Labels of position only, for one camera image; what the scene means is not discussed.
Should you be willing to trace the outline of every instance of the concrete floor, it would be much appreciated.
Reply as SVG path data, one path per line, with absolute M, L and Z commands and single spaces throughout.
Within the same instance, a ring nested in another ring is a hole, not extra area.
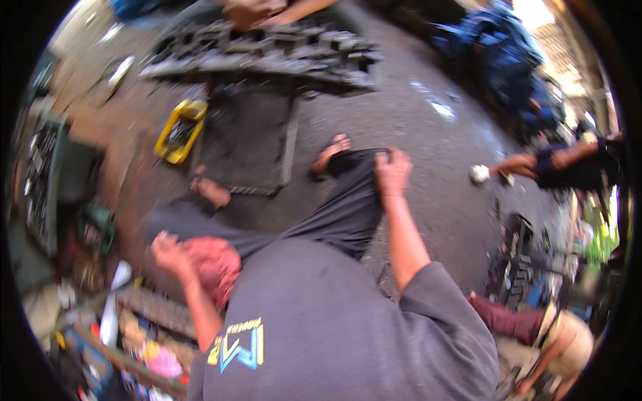
M 355 148 L 397 146 L 408 152 L 414 163 L 408 201 L 431 258 L 442 262 L 463 290 L 482 292 L 487 252 L 499 245 L 501 220 L 494 211 L 496 198 L 501 199 L 503 216 L 520 212 L 537 232 L 553 216 L 556 204 L 534 182 L 522 178 L 517 178 L 513 188 L 497 182 L 471 185 L 471 164 L 493 164 L 521 151 L 516 141 L 501 131 L 476 99 L 440 71 L 436 55 L 424 42 L 365 8 L 360 12 L 367 36 L 381 44 L 385 56 L 383 90 L 349 99 L 323 95 L 304 103 L 289 186 L 273 200 L 234 196 L 220 217 L 241 228 L 284 230 L 313 211 L 332 189 L 331 181 L 313 183 L 306 177 L 309 164 L 332 134 L 349 133 Z M 154 21 L 166 20 L 148 19 L 144 24 L 125 26 L 111 40 L 98 43 L 115 23 L 110 13 L 106 2 L 85 1 L 53 39 L 52 48 L 64 58 L 55 83 L 55 108 L 67 108 L 73 118 L 72 137 L 107 148 L 100 202 L 116 213 L 117 254 L 180 300 L 180 288 L 153 262 L 143 234 L 143 218 L 157 201 L 187 190 L 186 169 L 156 163 L 152 148 L 171 110 L 186 96 L 197 94 L 199 88 L 161 85 L 157 89 L 155 82 L 137 81 L 139 62 L 159 31 Z M 136 56 L 134 67 L 108 103 L 103 105 L 107 91 L 102 85 L 85 95 L 109 62 L 127 55 Z M 411 80 L 449 105 L 454 117 L 442 117 L 410 85 Z M 449 92 L 457 93 L 460 100 L 451 98 Z M 208 148 L 217 143 L 229 147 L 213 160 L 213 178 L 229 180 L 229 166 L 240 169 L 235 172 L 247 172 L 235 180 L 256 179 L 253 171 L 274 171 L 278 138 L 273 131 L 280 120 L 270 107 L 269 102 L 257 101 L 257 113 L 242 119 L 242 130 L 225 129 L 229 122 L 209 128 Z M 217 169 L 216 163 L 221 166 L 221 162 L 228 167 Z M 382 224 L 363 264 L 379 277 L 387 261 Z M 389 276 L 389 270 L 383 272 L 383 287 L 396 298 Z

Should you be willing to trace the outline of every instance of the yellow tray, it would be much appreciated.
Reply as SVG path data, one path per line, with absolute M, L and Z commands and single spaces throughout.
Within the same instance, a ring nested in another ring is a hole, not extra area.
M 207 102 L 202 100 L 192 101 L 191 99 L 185 99 L 169 115 L 169 120 L 165 124 L 165 128 L 160 133 L 160 138 L 154 146 L 154 155 L 162 157 L 172 164 L 181 164 L 187 158 L 189 151 L 194 145 L 194 141 L 198 137 L 198 134 L 203 129 L 203 121 L 205 119 L 205 112 L 207 111 Z M 169 148 L 165 144 L 165 138 L 171 132 L 171 127 L 178 121 L 179 118 L 189 119 L 196 121 L 196 127 L 189 135 L 189 139 L 185 145 L 179 147 L 174 151 L 168 151 Z

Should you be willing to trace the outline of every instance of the dark red pants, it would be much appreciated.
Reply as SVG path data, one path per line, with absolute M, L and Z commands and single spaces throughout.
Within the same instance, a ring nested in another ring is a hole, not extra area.
M 488 298 L 475 296 L 469 302 L 486 323 L 489 330 L 532 346 L 544 319 L 544 311 L 512 312 L 502 305 L 492 303 Z

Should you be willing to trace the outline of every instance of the gray t-shirt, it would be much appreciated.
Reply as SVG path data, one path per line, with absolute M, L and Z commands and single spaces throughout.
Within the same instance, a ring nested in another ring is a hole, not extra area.
M 497 382 L 493 338 L 443 265 L 396 305 L 354 260 L 287 239 L 245 264 L 187 399 L 482 401 Z

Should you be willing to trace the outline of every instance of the scrap metal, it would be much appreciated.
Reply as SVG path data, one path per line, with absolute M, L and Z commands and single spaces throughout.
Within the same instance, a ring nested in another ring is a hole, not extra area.
M 191 24 L 158 41 L 140 78 L 235 83 L 355 96 L 379 89 L 383 57 L 369 40 L 324 26 L 268 26 L 240 33 L 230 22 Z

